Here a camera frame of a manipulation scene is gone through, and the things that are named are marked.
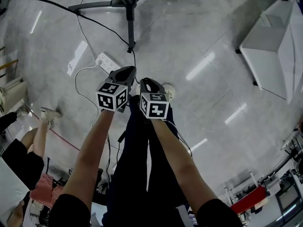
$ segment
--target white cube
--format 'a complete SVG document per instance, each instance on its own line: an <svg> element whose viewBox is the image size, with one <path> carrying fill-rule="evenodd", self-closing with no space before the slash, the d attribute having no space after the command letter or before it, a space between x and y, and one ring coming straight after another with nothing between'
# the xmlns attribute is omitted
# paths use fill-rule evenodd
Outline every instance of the white cube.
<svg viewBox="0 0 303 227"><path fill-rule="evenodd" d="M166 119L169 96L160 93L141 93L140 108L147 119Z"/></svg>
<svg viewBox="0 0 303 227"><path fill-rule="evenodd" d="M102 109L116 111L127 102L128 87L112 82L101 82L96 91L97 105Z"/></svg>

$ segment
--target tripod stand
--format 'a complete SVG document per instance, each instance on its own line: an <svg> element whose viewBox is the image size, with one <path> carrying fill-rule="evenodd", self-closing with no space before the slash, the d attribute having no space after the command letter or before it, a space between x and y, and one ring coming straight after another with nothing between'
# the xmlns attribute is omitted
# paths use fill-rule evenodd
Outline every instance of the tripod stand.
<svg viewBox="0 0 303 227"><path fill-rule="evenodd" d="M80 9L90 9L90 8L102 8L102 7L113 7L126 9L126 20L128 23L128 53L131 53L134 46L134 9L137 6L139 0L111 0L107 2L91 2L79 5L70 6L69 9L79 12Z"/></svg>

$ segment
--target power strip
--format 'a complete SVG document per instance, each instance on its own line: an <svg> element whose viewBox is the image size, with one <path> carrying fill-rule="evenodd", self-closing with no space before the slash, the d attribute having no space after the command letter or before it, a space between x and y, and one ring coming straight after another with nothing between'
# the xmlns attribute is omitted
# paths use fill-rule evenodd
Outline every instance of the power strip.
<svg viewBox="0 0 303 227"><path fill-rule="evenodd" d="M114 70L121 68L117 63L115 63L111 58L109 58L105 53L101 53L97 59L96 64L106 73L110 74Z"/></svg>

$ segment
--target black sleeve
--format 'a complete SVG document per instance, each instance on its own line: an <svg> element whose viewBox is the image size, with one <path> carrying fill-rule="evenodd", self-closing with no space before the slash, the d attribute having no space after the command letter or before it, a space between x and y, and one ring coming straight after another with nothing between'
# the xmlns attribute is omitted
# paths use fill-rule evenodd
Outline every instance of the black sleeve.
<svg viewBox="0 0 303 227"><path fill-rule="evenodd" d="M80 199L62 194L53 205L48 224L49 227L89 227L90 211Z"/></svg>
<svg viewBox="0 0 303 227"><path fill-rule="evenodd" d="M238 215L219 199L210 200L202 205L196 219L201 227L243 226Z"/></svg>

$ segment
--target floor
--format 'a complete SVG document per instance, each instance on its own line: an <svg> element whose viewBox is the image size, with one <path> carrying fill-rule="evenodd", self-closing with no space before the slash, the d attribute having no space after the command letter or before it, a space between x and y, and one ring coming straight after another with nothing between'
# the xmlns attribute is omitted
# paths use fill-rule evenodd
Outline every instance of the floor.
<svg viewBox="0 0 303 227"><path fill-rule="evenodd" d="M70 6L81 0L52 1ZM275 1L141 0L135 9L137 78L174 85L177 94L171 105L176 125L195 147L195 163L217 194L224 191L224 184L241 182L249 171L257 176L268 173L285 157L280 151L283 140L303 113L301 90L290 105L260 91L253 86L243 57L234 52L260 13ZM127 38L123 9L90 9L83 14ZM134 64L116 35L82 18L80 23L95 57L106 52L123 66ZM63 118L48 134L46 154L67 171L96 114L74 88L76 71L94 65L77 18L39 1L11 0L0 27L7 52L18 52L17 75L28 82L26 104L33 110L10 127L12 137L36 126L39 107L60 109ZM100 69L84 70L77 79L79 91L95 101L95 90L105 78ZM118 146L129 115L128 109L115 114L109 131L113 147ZM111 153L113 166L117 150L112 148ZM105 147L102 168L107 159Z"/></svg>

